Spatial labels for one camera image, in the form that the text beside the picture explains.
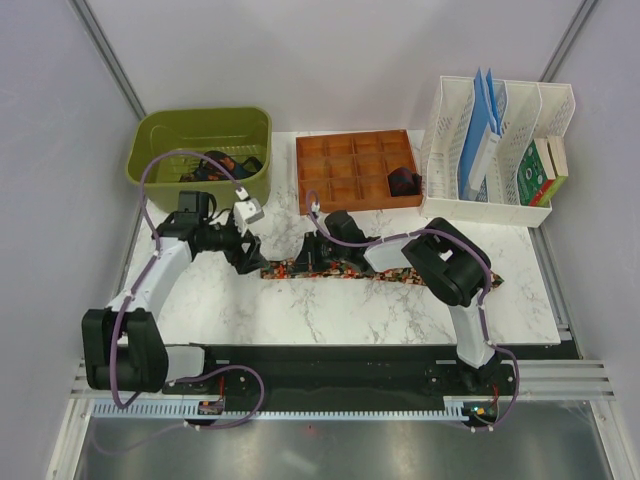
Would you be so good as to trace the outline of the colourful floral patterned tie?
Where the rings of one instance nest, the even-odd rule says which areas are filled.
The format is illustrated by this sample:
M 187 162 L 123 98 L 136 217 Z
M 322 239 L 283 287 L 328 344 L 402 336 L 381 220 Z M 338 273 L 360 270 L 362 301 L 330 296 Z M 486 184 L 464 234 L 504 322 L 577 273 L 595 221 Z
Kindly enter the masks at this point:
M 281 261 L 271 261 L 266 268 L 260 269 L 260 277 L 266 280 L 292 280 L 311 278 L 337 278 L 337 279 L 364 279 L 372 281 L 383 281 L 402 283 L 409 285 L 426 286 L 425 281 L 418 275 L 413 267 L 394 268 L 384 272 L 360 272 L 348 263 L 348 270 L 344 273 L 324 273 L 324 274 L 304 274 L 293 275 L 292 266 L 294 260 L 287 259 Z

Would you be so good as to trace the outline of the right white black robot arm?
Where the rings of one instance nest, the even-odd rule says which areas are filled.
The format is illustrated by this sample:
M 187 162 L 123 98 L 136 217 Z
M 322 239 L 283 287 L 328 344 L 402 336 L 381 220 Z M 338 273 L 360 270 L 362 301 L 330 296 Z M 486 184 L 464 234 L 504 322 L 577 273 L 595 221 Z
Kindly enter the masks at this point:
M 443 218 L 417 232 L 367 237 L 346 211 L 326 216 L 304 236 L 293 261 L 296 273 L 320 273 L 342 263 L 365 275 L 412 270 L 449 311 L 456 335 L 458 381 L 467 392 L 483 392 L 501 362 L 490 340 L 485 298 L 491 262 L 469 238 Z

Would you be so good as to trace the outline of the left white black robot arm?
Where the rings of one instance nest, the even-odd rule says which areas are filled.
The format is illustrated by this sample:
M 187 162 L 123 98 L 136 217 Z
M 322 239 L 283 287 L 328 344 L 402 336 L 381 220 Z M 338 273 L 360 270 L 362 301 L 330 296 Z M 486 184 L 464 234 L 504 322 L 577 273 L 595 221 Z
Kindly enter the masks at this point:
M 240 191 L 225 223 L 209 214 L 215 198 L 183 191 L 177 209 L 156 227 L 155 249 L 138 277 L 102 309 L 88 310 L 81 323 L 84 363 L 94 390 L 160 391 L 166 382 L 185 379 L 198 393 L 219 382 L 219 369 L 201 347 L 168 347 L 157 319 L 176 281 L 203 252 L 221 252 L 240 275 L 266 266 L 260 239 L 250 224 L 264 215 L 259 202 Z

